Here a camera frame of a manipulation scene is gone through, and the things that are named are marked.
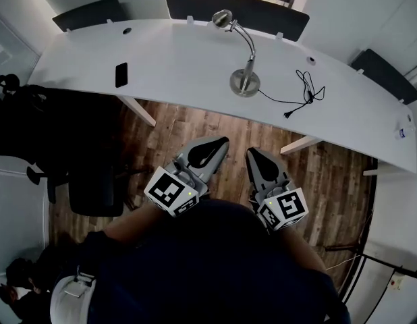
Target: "forearm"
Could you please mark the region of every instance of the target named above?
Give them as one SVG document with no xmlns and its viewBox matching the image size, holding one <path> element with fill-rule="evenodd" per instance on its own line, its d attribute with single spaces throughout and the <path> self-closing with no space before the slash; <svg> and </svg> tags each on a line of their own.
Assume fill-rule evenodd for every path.
<svg viewBox="0 0 417 324">
<path fill-rule="evenodd" d="M 135 244 L 166 216 L 168 216 L 166 212 L 149 202 L 129 215 L 111 222 L 104 232 L 109 238 L 118 242 Z"/>
<path fill-rule="evenodd" d="M 326 273 L 322 259 L 293 227 L 280 229 L 273 235 L 282 249 L 301 267 Z"/>
</svg>

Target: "desk lamp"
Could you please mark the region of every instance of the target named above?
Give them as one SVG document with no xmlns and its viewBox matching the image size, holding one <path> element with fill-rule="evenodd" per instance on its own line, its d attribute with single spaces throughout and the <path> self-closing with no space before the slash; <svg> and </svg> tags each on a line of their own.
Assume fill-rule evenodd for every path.
<svg viewBox="0 0 417 324">
<path fill-rule="evenodd" d="M 211 18 L 213 24 L 217 28 L 226 28 L 229 26 L 226 32 L 237 31 L 241 37 L 248 43 L 250 48 L 250 57 L 246 64 L 246 67 L 233 72 L 229 78 L 229 86 L 232 91 L 241 97 L 254 96 L 260 88 L 260 78 L 253 72 L 256 49 L 252 37 L 248 34 L 244 28 L 238 24 L 237 20 L 233 20 L 233 14 L 228 9 L 216 12 Z"/>
</svg>

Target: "lamp base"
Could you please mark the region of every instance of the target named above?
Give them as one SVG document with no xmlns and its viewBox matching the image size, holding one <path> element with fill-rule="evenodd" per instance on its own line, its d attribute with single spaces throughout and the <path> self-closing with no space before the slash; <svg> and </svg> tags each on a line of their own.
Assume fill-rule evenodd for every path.
<svg viewBox="0 0 417 324">
<path fill-rule="evenodd" d="M 256 75 L 256 73 L 252 73 L 250 77 L 250 81 L 248 84 L 248 87 L 246 90 L 242 90 L 240 88 L 240 81 L 243 78 L 244 69 L 240 69 L 237 71 L 234 71 L 231 77 L 229 77 L 229 86 L 231 87 L 231 90 L 237 95 L 241 97 L 252 97 L 254 96 L 261 85 L 260 78 Z"/>
</svg>

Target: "smartphone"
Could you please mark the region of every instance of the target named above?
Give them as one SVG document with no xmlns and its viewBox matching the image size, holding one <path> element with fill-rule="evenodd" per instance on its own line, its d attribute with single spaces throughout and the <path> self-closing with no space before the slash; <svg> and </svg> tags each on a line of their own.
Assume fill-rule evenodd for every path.
<svg viewBox="0 0 417 324">
<path fill-rule="evenodd" d="M 121 63 L 115 66 L 115 87 L 125 86 L 128 84 L 128 63 Z"/>
</svg>

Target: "small bottle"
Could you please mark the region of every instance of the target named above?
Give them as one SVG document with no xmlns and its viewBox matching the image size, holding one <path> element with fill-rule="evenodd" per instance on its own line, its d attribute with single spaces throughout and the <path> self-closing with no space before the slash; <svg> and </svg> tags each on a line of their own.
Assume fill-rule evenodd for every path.
<svg viewBox="0 0 417 324">
<path fill-rule="evenodd" d="M 404 139 L 407 136 L 413 134 L 415 130 L 416 130 L 416 127 L 413 126 L 413 125 L 409 125 L 408 127 L 401 128 L 400 130 L 396 131 L 395 138 L 396 139 Z"/>
</svg>

